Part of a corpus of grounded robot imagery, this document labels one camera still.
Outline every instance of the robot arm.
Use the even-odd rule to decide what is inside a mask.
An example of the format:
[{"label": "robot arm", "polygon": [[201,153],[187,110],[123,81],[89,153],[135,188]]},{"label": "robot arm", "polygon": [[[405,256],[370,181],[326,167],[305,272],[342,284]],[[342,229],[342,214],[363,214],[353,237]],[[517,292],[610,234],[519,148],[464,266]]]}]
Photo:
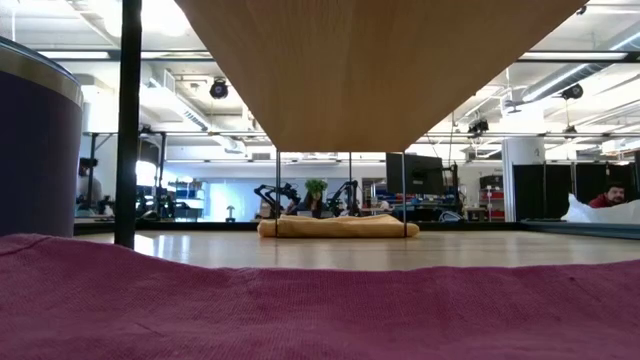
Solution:
[{"label": "robot arm", "polygon": [[[259,187],[253,190],[253,192],[256,195],[260,196],[262,200],[264,200],[267,204],[269,204],[269,207],[271,208],[270,215],[269,215],[270,218],[275,218],[276,206],[280,207],[281,212],[284,210],[280,204],[276,204],[276,199],[274,199],[271,196],[274,192],[276,192],[276,190],[277,189],[275,186],[264,185],[264,184],[260,185]],[[295,205],[298,205],[300,203],[300,197],[298,196],[298,191],[296,191],[296,189],[294,189],[293,186],[291,186],[291,184],[289,183],[286,183],[283,187],[280,188],[280,194],[286,196],[289,200],[293,201]]]},{"label": "robot arm", "polygon": [[347,194],[347,198],[350,199],[351,203],[347,204],[349,209],[349,215],[356,215],[359,213],[358,210],[358,200],[356,199],[356,193],[358,191],[358,181],[346,181],[340,188],[333,194],[331,199],[327,201],[327,206],[329,211],[333,213],[334,216],[340,215],[340,197],[343,193]]}]

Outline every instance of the wooden tabletop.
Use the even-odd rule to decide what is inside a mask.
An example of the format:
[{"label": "wooden tabletop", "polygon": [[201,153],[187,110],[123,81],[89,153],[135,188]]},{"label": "wooden tabletop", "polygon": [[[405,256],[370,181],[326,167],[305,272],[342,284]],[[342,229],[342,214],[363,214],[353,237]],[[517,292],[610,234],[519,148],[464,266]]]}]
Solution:
[{"label": "wooden tabletop", "polygon": [[393,152],[585,0],[177,3],[278,150]]}]

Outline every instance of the pillar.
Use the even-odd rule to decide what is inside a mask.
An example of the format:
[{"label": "pillar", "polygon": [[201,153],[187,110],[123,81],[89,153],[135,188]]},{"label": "pillar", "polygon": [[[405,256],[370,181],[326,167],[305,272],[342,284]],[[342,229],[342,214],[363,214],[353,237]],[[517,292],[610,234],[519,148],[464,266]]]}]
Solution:
[{"label": "pillar", "polygon": [[545,161],[544,138],[508,138],[502,141],[502,168],[505,220],[515,221],[513,165],[542,164]]}]

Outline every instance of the red shirt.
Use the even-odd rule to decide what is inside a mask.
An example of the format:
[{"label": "red shirt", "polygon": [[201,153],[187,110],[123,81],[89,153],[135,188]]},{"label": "red shirt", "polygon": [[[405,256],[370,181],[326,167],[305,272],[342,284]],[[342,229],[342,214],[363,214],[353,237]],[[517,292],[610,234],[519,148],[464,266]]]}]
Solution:
[{"label": "red shirt", "polygon": [[603,207],[612,207],[614,204],[612,204],[611,202],[609,202],[609,199],[607,199],[607,197],[605,196],[605,194],[600,194],[598,195],[597,198],[591,200],[589,202],[589,206],[591,206],[594,209],[599,209],[599,208],[603,208]]}]

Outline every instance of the pink cloth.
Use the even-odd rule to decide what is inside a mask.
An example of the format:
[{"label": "pink cloth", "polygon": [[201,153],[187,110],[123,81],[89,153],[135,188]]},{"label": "pink cloth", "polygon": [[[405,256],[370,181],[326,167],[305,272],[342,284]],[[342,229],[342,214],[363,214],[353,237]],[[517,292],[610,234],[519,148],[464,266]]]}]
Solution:
[{"label": "pink cloth", "polygon": [[638,359],[640,262],[204,269],[0,238],[0,359]]}]

